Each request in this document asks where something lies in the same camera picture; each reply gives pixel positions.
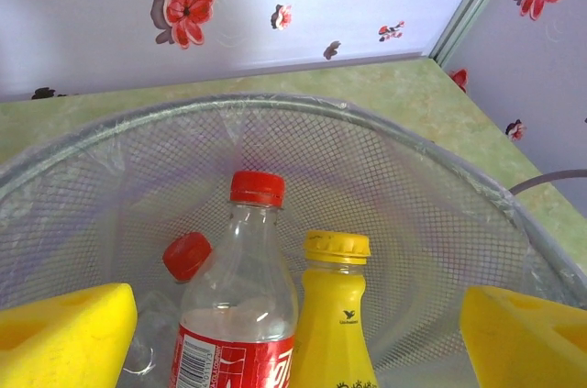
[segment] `sponge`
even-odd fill
[[[476,286],[460,329],[481,388],[587,387],[584,310]]]
[[[0,388],[113,388],[137,325],[128,284],[0,312]]]

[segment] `green countertop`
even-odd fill
[[[428,59],[0,104],[0,162],[101,116],[175,99],[247,91],[314,94],[369,108],[477,165],[506,188],[539,175]],[[585,218],[550,184],[518,197],[587,271]]]

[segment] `wall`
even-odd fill
[[[426,55],[459,3],[0,0],[0,100]]]
[[[444,66],[542,172],[587,168],[587,0],[490,0]],[[587,181],[556,186],[587,216]]]

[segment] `red bottle cap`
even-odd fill
[[[163,252],[163,264],[177,281],[190,281],[211,252],[212,246],[204,235],[190,232],[168,246]]]
[[[230,201],[282,207],[283,177],[267,172],[238,171],[232,177]]]

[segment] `red label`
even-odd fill
[[[225,342],[180,325],[169,388],[287,388],[293,343]]]

